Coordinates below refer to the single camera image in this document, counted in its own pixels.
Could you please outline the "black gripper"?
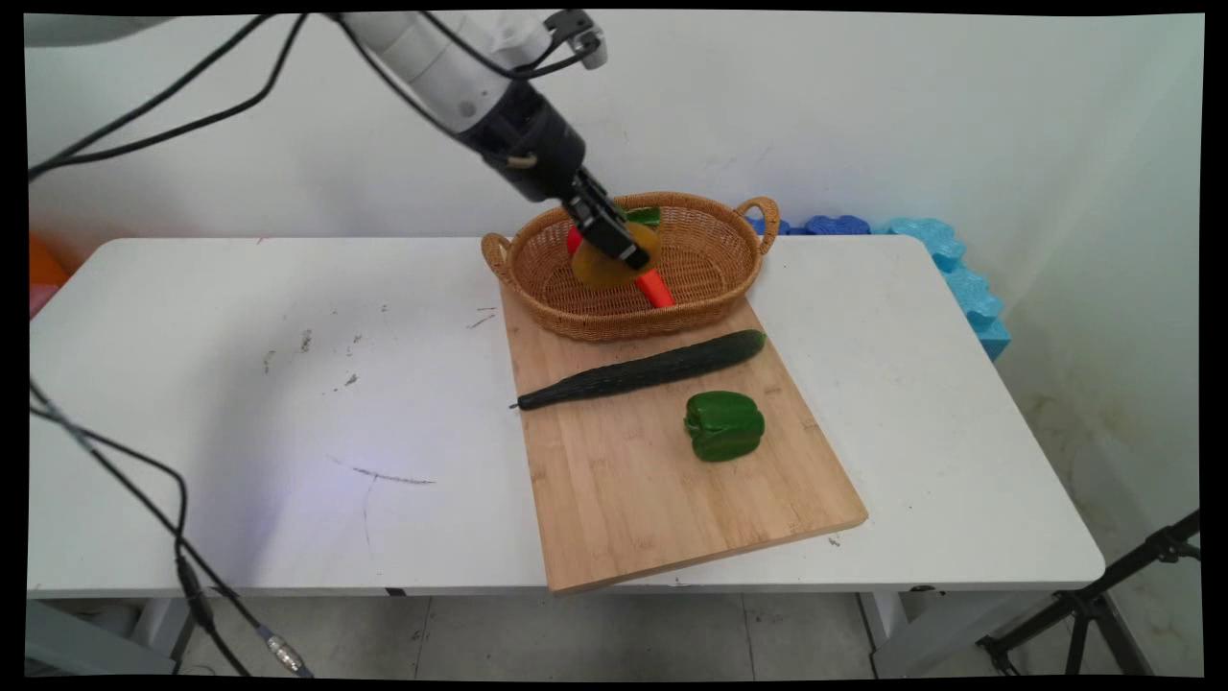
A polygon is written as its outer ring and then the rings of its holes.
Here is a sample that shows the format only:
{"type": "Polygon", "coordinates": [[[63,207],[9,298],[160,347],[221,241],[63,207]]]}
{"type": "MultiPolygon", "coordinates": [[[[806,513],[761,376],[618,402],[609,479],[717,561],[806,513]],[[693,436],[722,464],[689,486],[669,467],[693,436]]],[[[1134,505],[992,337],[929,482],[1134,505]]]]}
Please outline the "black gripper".
{"type": "Polygon", "coordinates": [[[561,200],[580,239],[600,255],[632,271],[646,268],[650,250],[632,239],[626,211],[596,177],[580,169],[586,156],[583,137],[530,83],[508,83],[492,109],[458,139],[526,200],[561,200]]]}

